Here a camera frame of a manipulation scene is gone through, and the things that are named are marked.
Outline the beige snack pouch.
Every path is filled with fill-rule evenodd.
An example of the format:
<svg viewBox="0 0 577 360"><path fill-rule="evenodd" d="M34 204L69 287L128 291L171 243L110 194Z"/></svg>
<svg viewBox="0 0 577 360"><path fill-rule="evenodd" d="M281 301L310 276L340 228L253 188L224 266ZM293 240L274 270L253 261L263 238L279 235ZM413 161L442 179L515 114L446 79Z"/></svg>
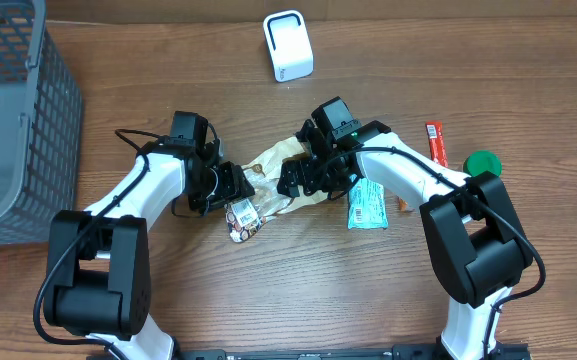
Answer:
<svg viewBox="0 0 577 360"><path fill-rule="evenodd" d="M243 243L277 217L327 199L327 195L321 191L305 196L301 186L298 187L300 196L296 198L279 194L277 191L283 163L308 155L309 151L304 143L295 137L289 137L242 166L243 174L254 188L255 194L224 206L228 233L232 241Z"/></svg>

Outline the teal wet wipes packet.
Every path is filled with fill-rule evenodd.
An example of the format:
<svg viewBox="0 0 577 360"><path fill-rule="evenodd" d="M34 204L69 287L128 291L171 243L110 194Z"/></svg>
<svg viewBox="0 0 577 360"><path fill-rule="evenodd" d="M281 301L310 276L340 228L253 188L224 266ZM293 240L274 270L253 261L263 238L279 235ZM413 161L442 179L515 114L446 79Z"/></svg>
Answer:
<svg viewBox="0 0 577 360"><path fill-rule="evenodd" d="M348 229L386 229L389 225L384 187L365 178L355 178L348 192Z"/></svg>

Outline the small orange tissue pack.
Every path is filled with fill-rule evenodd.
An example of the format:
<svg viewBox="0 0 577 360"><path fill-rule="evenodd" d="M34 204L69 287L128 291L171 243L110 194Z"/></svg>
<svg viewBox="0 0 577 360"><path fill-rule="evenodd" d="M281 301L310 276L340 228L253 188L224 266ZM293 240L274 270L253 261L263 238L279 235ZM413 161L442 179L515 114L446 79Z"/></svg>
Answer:
<svg viewBox="0 0 577 360"><path fill-rule="evenodd" d="M400 212L412 212L413 208L401 197L398 198L398 208Z"/></svg>

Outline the red candy bar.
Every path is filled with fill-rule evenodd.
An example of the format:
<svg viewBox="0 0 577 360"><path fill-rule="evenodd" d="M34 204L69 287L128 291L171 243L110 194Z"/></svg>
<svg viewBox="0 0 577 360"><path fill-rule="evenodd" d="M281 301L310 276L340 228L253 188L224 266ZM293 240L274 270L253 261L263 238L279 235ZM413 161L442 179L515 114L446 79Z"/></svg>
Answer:
<svg viewBox="0 0 577 360"><path fill-rule="evenodd" d="M443 125L441 122L432 121L425 123L431 159L444 167L449 165L443 138Z"/></svg>

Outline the green lid jar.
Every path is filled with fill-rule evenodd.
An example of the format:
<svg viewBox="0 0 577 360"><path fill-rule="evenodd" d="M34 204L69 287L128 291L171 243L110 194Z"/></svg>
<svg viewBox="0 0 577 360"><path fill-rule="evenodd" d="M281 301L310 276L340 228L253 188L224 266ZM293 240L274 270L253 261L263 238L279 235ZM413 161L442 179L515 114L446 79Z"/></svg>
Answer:
<svg viewBox="0 0 577 360"><path fill-rule="evenodd" d="M470 176L490 172L496 176L502 173L502 163L492 152L480 150L472 153L463 163L463 171Z"/></svg>

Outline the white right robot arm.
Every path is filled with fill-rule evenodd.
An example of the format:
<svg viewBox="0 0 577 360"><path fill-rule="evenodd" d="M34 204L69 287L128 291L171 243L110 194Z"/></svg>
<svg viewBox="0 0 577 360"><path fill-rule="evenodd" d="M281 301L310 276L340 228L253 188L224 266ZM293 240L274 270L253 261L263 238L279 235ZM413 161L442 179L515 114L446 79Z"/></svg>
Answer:
<svg viewBox="0 0 577 360"><path fill-rule="evenodd" d="M361 123L333 98L297 140L309 154L282 164L280 194L296 198L373 181L419 210L433 271L449 296L447 323L429 344L396 344L388 359L528 359L526 345L495 337L502 308L531 264L541 265L499 176L470 176L407 146L379 121Z"/></svg>

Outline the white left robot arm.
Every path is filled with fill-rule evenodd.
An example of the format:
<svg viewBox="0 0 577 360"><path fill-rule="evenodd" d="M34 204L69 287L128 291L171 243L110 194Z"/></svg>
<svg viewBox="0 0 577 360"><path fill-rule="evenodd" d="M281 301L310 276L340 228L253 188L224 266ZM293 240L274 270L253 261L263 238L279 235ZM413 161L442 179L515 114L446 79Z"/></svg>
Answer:
<svg viewBox="0 0 577 360"><path fill-rule="evenodd" d="M181 358L178 341L150 313L149 231L182 197L198 219L254 189L240 166L223 161L214 126L197 113L175 112L169 134L149 138L110 193L54 216L33 307L44 341L99 345L113 359Z"/></svg>

